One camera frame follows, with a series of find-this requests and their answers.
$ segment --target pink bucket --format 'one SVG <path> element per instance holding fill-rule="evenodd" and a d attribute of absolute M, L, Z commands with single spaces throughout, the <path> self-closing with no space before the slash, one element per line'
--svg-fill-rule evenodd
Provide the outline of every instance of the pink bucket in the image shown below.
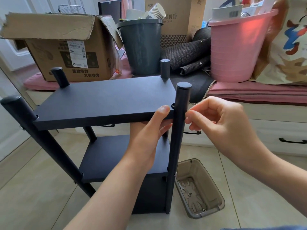
<path fill-rule="evenodd" d="M 254 70 L 274 9 L 265 14 L 209 22 L 211 76 L 217 81 L 242 82 Z"/>

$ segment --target pink curtain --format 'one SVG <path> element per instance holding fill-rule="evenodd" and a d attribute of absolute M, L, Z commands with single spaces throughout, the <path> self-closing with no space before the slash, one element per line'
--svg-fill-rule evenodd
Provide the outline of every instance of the pink curtain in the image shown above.
<path fill-rule="evenodd" d="M 122 0 L 122 18 L 126 18 L 127 9 L 129 9 L 129 0 Z"/>

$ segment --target tile grout line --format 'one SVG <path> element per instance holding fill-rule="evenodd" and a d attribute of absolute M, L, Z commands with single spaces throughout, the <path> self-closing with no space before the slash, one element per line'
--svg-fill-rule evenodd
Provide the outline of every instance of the tile grout line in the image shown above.
<path fill-rule="evenodd" d="M 32 159 L 33 159 L 33 157 L 35 157 L 40 151 L 42 150 L 42 148 L 40 149 L 40 150 L 38 150 L 38 152 L 34 155 L 34 156 L 32 156 L 31 157 L 31 159 L 29 159 L 28 160 L 28 162 L 27 163 L 25 163 L 2 187 L 0 187 L 0 190 L 13 178 L 13 177 L 15 177 L 15 175 L 23 168 L 23 167 L 25 167 L 26 166 L 26 164 L 28 164 Z"/>
<path fill-rule="evenodd" d="M 52 225 L 52 227 L 51 227 L 51 229 L 50 229 L 50 230 L 52 230 L 52 229 L 53 229 L 54 225 L 56 224 L 57 220 L 59 219 L 60 215 L 62 214 L 62 212 L 63 212 L 64 208 L 66 207 L 66 205 L 67 205 L 68 201 L 69 201 L 69 200 L 70 200 L 70 198 L 72 197 L 72 194 L 75 192 L 75 190 L 77 189 L 77 187 L 78 187 L 78 185 L 76 185 L 76 187 L 75 187 L 74 191 L 73 191 L 73 192 L 71 193 L 71 195 L 69 196 L 69 199 L 68 199 L 68 200 L 67 200 L 67 202 L 65 203 L 65 205 L 64 205 L 64 207 L 63 207 L 63 209 L 61 210 L 61 212 L 60 212 L 59 216 L 56 218 L 56 221 L 54 222 L 54 224 Z"/>
<path fill-rule="evenodd" d="M 238 219 L 239 227 L 241 228 L 240 220 L 239 220 L 238 213 L 237 213 L 237 210 L 236 210 L 235 202 L 233 201 L 232 194 L 231 194 L 231 191 L 230 191 L 230 188 L 229 188 L 229 184 L 228 184 L 227 176 L 226 176 L 226 173 L 225 173 L 225 170 L 224 170 L 224 166 L 223 166 L 223 162 L 222 162 L 222 159 L 221 159 L 220 151 L 218 151 L 218 152 L 219 152 L 219 157 L 220 157 L 220 160 L 221 160 L 222 168 L 223 168 L 223 171 L 224 171 L 224 175 L 225 175 L 225 178 L 226 178 L 226 182 L 227 182 L 228 190 L 229 190 L 229 193 L 230 193 L 230 197 L 231 197 L 231 200 L 232 200 L 232 205 L 233 205 L 233 207 L 235 209 L 235 212 L 236 212 L 236 216 L 237 216 L 237 219 Z"/>

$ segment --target barcode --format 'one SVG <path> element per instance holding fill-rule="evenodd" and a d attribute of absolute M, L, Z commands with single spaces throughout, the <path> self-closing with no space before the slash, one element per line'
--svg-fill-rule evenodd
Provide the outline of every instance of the barcode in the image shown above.
<path fill-rule="evenodd" d="M 229 12 L 229 17 L 230 18 L 234 18 L 234 17 L 237 17 L 239 15 L 239 11 L 231 11 Z"/>
<path fill-rule="evenodd" d="M 70 44 L 71 47 L 80 47 L 79 45 Z"/>
<path fill-rule="evenodd" d="M 82 47 L 81 49 L 82 49 L 82 55 L 83 55 L 83 59 L 86 59 L 86 55 L 85 55 L 85 49 L 84 49 L 84 47 Z"/>

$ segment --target black drawer handle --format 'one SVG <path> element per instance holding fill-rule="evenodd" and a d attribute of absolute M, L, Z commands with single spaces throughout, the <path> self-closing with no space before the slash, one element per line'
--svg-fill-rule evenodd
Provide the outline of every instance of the black drawer handle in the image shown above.
<path fill-rule="evenodd" d="M 201 131 L 198 131 L 198 132 L 183 132 L 184 134 L 191 134 L 191 135 L 200 135 L 201 134 Z"/>
<path fill-rule="evenodd" d="M 97 125 L 98 127 L 115 127 L 115 124 L 109 124 L 109 125 Z"/>
<path fill-rule="evenodd" d="M 301 144 L 307 144 L 307 140 L 302 140 L 302 142 L 287 141 L 287 140 L 285 140 L 284 138 L 279 138 L 279 140 L 280 140 L 281 142 L 284 142 L 284 143 L 301 143 Z"/>

